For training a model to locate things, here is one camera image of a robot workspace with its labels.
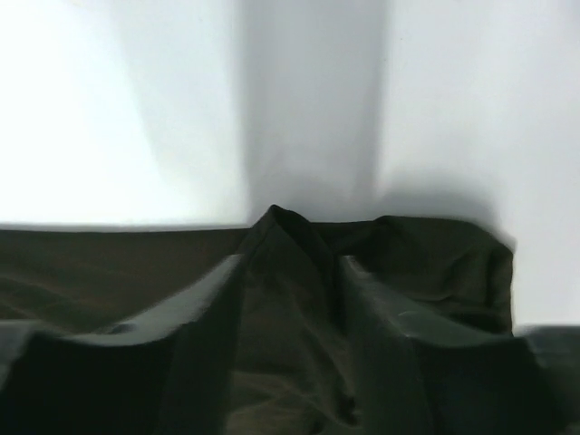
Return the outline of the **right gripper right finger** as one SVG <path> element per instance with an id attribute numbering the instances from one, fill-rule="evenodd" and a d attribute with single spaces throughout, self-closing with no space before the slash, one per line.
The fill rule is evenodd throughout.
<path id="1" fill-rule="evenodd" d="M 579 329 L 493 334 L 341 262 L 355 396 L 367 434 L 576 434 Z"/>

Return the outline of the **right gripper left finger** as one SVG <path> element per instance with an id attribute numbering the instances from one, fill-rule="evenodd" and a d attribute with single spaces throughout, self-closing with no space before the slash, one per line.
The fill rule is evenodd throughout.
<path id="1" fill-rule="evenodd" d="M 244 259 L 103 333 L 1 324 L 4 434 L 221 434 Z"/>

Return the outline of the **black printed t-shirt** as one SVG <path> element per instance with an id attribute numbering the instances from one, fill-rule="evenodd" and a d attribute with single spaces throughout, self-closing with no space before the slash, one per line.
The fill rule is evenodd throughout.
<path id="1" fill-rule="evenodd" d="M 361 430 L 344 256 L 451 319 L 493 334 L 512 328 L 514 254 L 486 229 L 436 217 L 316 224 L 276 206 L 243 229 L 3 231 L 1 316 L 101 334 L 235 255 L 241 312 L 221 434 Z"/>

